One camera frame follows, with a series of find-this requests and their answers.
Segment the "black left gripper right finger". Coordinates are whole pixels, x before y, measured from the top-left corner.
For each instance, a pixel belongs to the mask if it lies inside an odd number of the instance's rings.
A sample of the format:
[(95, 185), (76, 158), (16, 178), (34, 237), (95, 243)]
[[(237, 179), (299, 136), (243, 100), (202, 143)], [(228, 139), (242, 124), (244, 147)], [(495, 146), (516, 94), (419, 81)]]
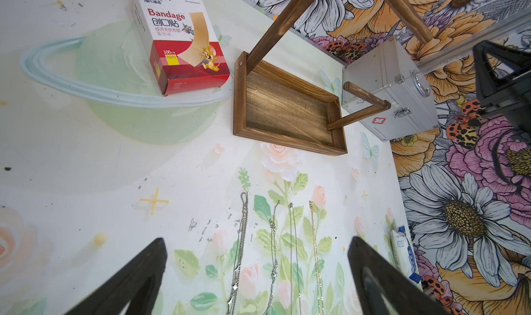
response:
[(351, 240), (348, 261), (364, 314), (388, 314), (388, 306), (397, 314), (447, 313), (357, 236)]

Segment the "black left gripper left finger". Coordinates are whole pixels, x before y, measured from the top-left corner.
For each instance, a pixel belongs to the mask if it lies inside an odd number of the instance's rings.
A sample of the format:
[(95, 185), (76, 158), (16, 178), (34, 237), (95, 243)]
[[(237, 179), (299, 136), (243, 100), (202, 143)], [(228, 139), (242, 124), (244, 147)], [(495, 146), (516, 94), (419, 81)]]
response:
[(167, 249), (153, 240), (68, 314), (151, 314), (163, 280)]

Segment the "wooden jewelry display stand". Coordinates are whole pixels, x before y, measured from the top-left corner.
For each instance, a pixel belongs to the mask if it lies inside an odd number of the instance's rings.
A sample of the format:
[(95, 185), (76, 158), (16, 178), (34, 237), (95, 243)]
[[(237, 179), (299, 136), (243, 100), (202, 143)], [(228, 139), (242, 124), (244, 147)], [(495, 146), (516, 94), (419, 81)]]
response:
[(330, 156), (348, 152), (344, 127), (391, 108), (351, 82), (343, 88), (370, 103), (345, 117), (337, 96), (264, 61), (316, 0), (292, 0), (251, 52), (235, 64), (233, 133), (236, 136)]

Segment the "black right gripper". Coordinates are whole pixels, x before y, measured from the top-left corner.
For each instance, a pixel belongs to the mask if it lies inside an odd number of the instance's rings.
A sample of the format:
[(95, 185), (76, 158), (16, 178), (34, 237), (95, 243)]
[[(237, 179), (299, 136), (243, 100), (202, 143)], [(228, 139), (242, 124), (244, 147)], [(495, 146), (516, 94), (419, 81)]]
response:
[(490, 41), (473, 47), (477, 99), (483, 117), (503, 115), (530, 144), (530, 53)]

